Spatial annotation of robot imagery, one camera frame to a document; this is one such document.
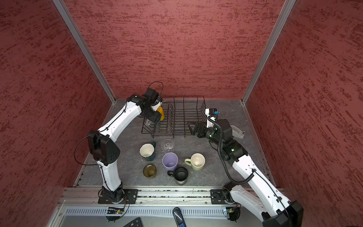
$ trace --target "black mug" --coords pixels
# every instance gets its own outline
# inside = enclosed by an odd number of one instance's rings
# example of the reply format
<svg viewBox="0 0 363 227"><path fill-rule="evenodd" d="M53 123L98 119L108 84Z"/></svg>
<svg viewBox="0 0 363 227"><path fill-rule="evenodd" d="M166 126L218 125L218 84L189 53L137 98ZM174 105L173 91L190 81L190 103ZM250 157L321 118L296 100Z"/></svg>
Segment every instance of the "black mug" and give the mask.
<svg viewBox="0 0 363 227"><path fill-rule="evenodd" d="M174 177L178 185L184 185L188 180L188 170L182 166L177 167L174 171L169 170L168 175Z"/></svg>

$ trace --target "yellow cup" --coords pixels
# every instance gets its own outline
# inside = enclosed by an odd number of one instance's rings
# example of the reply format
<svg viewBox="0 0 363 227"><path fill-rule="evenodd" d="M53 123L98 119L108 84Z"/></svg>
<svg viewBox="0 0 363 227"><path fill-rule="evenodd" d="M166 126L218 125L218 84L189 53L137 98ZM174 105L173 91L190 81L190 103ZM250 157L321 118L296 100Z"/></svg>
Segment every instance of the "yellow cup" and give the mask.
<svg viewBox="0 0 363 227"><path fill-rule="evenodd" d="M156 110L158 111L159 113L161 113L161 121L164 120L165 118L165 115L164 115L164 111L163 111L163 108L161 106L159 106L159 108Z"/></svg>

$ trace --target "keyboard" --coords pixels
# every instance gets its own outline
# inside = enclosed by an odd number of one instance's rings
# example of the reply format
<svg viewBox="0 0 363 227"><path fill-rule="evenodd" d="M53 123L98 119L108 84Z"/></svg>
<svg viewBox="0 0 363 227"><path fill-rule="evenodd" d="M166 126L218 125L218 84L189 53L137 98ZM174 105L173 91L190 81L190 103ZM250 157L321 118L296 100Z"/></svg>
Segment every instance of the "keyboard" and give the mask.
<svg viewBox="0 0 363 227"><path fill-rule="evenodd" d="M124 227L142 227L141 219L135 218L129 224L125 225Z"/></svg>

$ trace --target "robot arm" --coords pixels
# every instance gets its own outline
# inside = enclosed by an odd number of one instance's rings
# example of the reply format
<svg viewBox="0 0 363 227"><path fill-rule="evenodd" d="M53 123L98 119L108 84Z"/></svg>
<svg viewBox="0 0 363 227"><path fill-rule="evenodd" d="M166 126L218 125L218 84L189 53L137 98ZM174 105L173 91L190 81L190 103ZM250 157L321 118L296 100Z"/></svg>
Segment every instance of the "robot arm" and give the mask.
<svg viewBox="0 0 363 227"><path fill-rule="evenodd" d="M220 158L225 166L228 162L246 180L224 186L223 195L227 203L237 202L247 208L264 227L300 227L303 208L299 202L291 202L271 184L255 165L248 152L232 136L232 128L226 119L217 119L217 109L206 109L207 122L188 122L192 135L219 145ZM258 197L244 190L241 184L248 183Z"/></svg>
<svg viewBox="0 0 363 227"><path fill-rule="evenodd" d="M150 88L143 96L133 94L108 123L98 131L88 133L90 153L97 161L102 173L102 194L112 203L121 203L125 197L117 170L120 149L115 142L126 126L140 114L154 123L159 122L161 113L156 110L161 106L162 101L160 95Z"/></svg>

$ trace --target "red textured wall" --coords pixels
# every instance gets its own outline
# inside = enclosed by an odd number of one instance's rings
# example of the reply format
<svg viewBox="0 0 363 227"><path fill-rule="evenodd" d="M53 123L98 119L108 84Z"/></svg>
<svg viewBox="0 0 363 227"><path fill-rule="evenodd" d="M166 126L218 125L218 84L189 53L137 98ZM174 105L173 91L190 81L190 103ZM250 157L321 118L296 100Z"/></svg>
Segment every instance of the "red textured wall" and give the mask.
<svg viewBox="0 0 363 227"><path fill-rule="evenodd" d="M242 98L284 0L65 0L118 98Z"/></svg>
<svg viewBox="0 0 363 227"><path fill-rule="evenodd" d="M0 40L0 226L45 226L110 100L51 0L1 1Z"/></svg>
<svg viewBox="0 0 363 227"><path fill-rule="evenodd" d="M298 0L247 107L304 226L363 226L363 2Z"/></svg>

